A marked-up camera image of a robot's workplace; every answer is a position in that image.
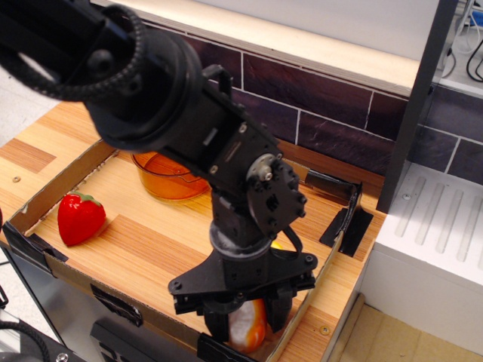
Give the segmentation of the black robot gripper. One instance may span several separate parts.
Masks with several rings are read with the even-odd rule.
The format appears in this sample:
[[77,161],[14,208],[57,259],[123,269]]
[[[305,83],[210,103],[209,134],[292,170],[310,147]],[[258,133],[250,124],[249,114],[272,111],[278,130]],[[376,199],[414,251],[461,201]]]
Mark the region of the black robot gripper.
[[229,313],[244,302],[264,298],[267,323],[282,330],[300,290],[314,287],[317,257],[269,248],[254,259],[227,259],[216,250],[200,265],[170,281],[177,314],[204,314],[218,342],[229,341]]

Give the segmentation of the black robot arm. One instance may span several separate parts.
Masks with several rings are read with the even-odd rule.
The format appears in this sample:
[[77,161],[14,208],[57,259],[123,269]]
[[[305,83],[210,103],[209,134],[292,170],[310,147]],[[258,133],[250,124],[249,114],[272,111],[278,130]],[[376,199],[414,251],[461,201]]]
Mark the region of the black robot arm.
[[306,197],[277,140],[232,100],[223,67],[203,67],[180,36],[123,5],[87,1],[3,1],[1,65],[46,97],[84,103],[111,146],[158,152],[211,185],[213,252],[170,282],[177,313],[203,315],[221,342],[249,300],[264,301],[273,331],[285,325],[315,285],[317,259],[291,229]]

